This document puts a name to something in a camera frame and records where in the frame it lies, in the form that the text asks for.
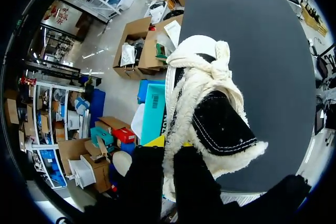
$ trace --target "gray table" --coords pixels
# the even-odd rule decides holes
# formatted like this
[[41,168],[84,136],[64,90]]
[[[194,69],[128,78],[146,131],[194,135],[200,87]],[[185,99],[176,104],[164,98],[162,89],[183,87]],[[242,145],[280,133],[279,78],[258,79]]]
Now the gray table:
[[314,72],[303,29],[286,0],[186,0],[180,42],[192,35],[229,43],[250,127],[269,143],[248,167],[217,181],[222,190],[267,191],[297,172],[313,129]]

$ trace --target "teal box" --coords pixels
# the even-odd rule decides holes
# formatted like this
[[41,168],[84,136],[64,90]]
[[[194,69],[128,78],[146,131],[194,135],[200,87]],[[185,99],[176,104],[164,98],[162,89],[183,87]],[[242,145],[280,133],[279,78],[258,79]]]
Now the teal box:
[[166,127],[164,84],[148,84],[140,145],[161,136]]
[[97,140],[97,136],[99,136],[101,139],[103,139],[108,152],[112,152],[114,150],[113,146],[114,138],[111,134],[103,130],[101,127],[91,128],[90,131],[91,131],[91,140],[95,145],[95,147],[99,148]]

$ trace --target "barcode label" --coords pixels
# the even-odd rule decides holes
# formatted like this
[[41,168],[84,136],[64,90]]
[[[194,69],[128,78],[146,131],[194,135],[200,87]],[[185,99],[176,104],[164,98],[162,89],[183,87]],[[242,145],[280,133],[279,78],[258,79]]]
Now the barcode label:
[[154,94],[153,95],[153,105],[152,105],[153,109],[157,109],[158,101],[159,101],[159,96],[157,94]]

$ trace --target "white fluffy fabric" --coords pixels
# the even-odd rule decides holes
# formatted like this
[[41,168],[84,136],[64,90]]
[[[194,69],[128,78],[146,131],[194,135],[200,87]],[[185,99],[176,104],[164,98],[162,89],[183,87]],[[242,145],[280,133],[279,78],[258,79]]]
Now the white fluffy fabric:
[[[187,39],[189,44],[193,37]],[[265,142],[258,142],[244,152],[231,156],[217,156],[211,154],[201,144],[192,126],[192,117],[196,106],[214,90],[224,93],[232,107],[247,125],[248,121],[244,111],[243,95],[233,83],[232,72],[228,67],[230,49],[227,42],[218,41],[214,43],[216,60],[212,63],[207,62],[196,53],[190,53],[190,46],[188,48],[185,46],[186,44],[188,43],[182,42],[166,61],[169,68],[185,68],[183,77],[167,99],[169,101],[169,104],[167,104],[167,129],[171,127],[174,111],[176,111],[176,118],[173,127],[166,136],[163,160],[165,175],[163,193],[172,201],[175,201],[173,159],[183,143],[189,141],[202,153],[203,159],[214,178],[246,167],[253,159],[263,154],[268,145]]]

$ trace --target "white bag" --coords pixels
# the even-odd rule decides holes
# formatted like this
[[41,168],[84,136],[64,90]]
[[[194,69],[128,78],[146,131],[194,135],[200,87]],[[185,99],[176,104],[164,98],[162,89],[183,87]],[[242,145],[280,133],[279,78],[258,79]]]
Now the white bag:
[[128,43],[124,43],[121,47],[121,61],[120,66],[135,63],[135,48]]

